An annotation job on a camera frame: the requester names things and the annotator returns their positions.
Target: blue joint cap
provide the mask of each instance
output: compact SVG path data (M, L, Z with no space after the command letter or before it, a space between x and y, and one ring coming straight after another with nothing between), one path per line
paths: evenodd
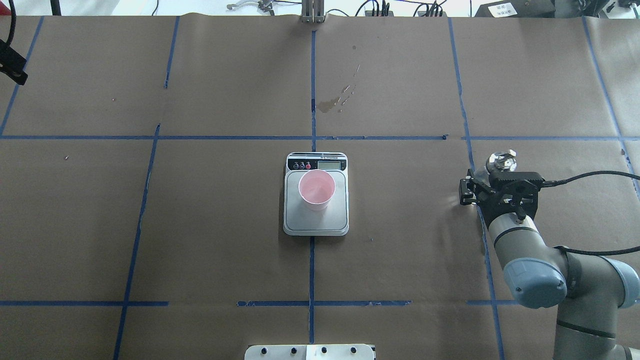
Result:
M608 261L616 269L625 287L625 301L620 307L623 309L632 307L636 303L636 299L640 298L640 278L638 278L637 272L622 261L600 257Z
M566 297L566 281L562 273L540 259L511 260L504 267L504 280L513 298L531 309L556 306Z

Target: stain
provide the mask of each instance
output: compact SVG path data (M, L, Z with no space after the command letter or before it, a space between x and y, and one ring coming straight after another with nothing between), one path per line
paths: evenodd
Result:
M338 105L338 101L340 101L340 97L336 97L335 99L331 99L329 101L319 102L316 105L316 108L320 109L323 113L328 113L334 106Z

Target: sticker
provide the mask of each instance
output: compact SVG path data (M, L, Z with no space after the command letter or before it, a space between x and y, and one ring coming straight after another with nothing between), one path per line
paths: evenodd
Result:
M518 15L515 8L511 3L498 4L488 7L493 17L507 17L512 15Z

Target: red object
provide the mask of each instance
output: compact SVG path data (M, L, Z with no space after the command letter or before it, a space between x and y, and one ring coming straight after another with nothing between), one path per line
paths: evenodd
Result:
M11 15L11 10L3 3L0 3L0 15Z

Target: cup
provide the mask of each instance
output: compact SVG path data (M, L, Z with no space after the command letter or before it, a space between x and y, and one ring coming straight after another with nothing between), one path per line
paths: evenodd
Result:
M335 193L335 180L324 170L311 170L300 178L298 192L309 209L320 211L329 205Z

